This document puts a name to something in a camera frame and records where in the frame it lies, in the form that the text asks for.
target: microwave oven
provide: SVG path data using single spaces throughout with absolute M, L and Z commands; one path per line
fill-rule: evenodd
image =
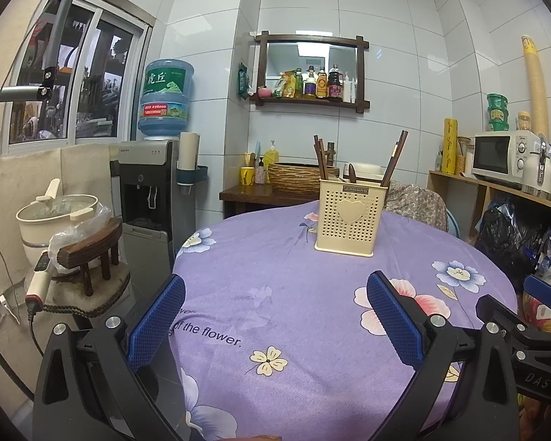
M 522 169 L 539 138 L 530 131 L 491 131 L 475 136 L 472 173 L 483 179 L 522 184 Z

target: white pot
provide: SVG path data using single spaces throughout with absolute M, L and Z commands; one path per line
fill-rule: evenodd
M 53 234 L 91 218 L 98 203 L 97 197 L 88 194 L 57 197 L 60 182 L 59 179 L 53 179 L 44 196 L 37 197 L 16 213 L 25 254 L 33 267 L 49 247 L 49 240 Z M 80 209 L 74 212 L 66 211 L 70 204 L 80 206 Z

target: plastic bag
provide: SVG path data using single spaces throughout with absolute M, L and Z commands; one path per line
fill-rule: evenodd
M 475 248 L 504 272 L 516 293 L 535 273 L 539 249 L 551 227 L 551 213 L 521 199 L 493 201 L 483 213 Z
M 57 232 L 51 236 L 47 254 L 61 275 L 75 272 L 77 269 L 66 269 L 57 263 L 57 253 L 59 253 L 59 250 L 67 245 L 84 240 L 94 235 L 99 230 L 104 229 L 112 217 L 112 209 L 110 209 L 110 207 L 103 206 L 100 202 L 96 204 L 95 210 L 96 212 L 91 219 L 85 220 L 76 225 L 71 225 L 65 230 Z M 93 260 L 88 265 L 90 268 L 94 268 L 98 265 L 98 262 L 99 260 L 95 259 L 95 262 Z

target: pot lid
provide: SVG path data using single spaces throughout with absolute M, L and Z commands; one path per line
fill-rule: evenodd
M 23 221 L 41 221 L 66 216 L 72 212 L 85 209 L 97 202 L 97 198 L 87 195 L 69 195 L 46 201 L 36 201 L 18 213 Z

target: yellow cylinder container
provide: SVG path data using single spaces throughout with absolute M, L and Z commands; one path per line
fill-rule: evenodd
M 445 174 L 455 174 L 457 163 L 457 119 L 447 117 L 443 138 L 443 164 L 441 171 Z

